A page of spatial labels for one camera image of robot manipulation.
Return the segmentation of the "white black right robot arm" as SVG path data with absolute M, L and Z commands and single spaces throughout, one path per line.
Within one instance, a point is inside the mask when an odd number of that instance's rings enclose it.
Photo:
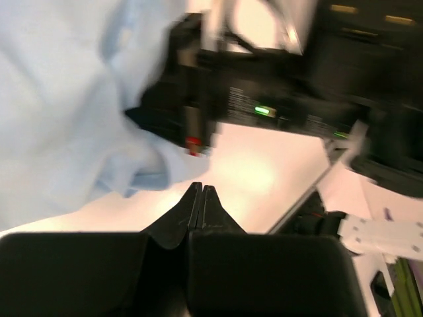
M 163 72 L 126 116 L 193 153 L 217 122 L 346 140 L 361 121 L 352 170 L 422 197 L 422 2 L 265 5 L 275 48 L 235 28 L 239 1 L 174 23 Z

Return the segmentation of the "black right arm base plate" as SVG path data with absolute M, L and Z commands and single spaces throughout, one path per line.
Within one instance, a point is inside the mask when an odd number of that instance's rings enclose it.
M 327 211 L 319 192 L 314 191 L 275 233 L 339 238 L 338 229 L 345 217 L 345 212 Z

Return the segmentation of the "light blue pillowcase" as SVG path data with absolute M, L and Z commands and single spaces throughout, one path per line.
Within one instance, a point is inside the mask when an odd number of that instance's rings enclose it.
M 185 1 L 1 2 L 1 229 L 203 174 L 124 111 L 154 80 Z

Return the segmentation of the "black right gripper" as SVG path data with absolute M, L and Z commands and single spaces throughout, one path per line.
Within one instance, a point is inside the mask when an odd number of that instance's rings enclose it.
M 192 156 L 210 146 L 215 131 L 216 114 L 209 98 L 219 55 L 202 47 L 205 31 L 204 13 L 188 13 L 170 28 L 162 73 L 141 93 L 138 105 L 125 112 L 139 128 Z

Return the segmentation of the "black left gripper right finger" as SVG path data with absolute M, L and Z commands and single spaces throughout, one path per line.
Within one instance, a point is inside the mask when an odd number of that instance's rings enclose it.
M 200 199 L 196 221 L 198 230 L 246 234 L 223 208 L 214 186 L 205 186 Z

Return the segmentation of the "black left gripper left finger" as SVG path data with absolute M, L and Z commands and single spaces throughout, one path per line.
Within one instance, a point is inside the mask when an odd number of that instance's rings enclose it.
M 164 249 L 177 248 L 196 225 L 201 195 L 202 183 L 191 183 L 178 203 L 149 225 L 145 234 Z

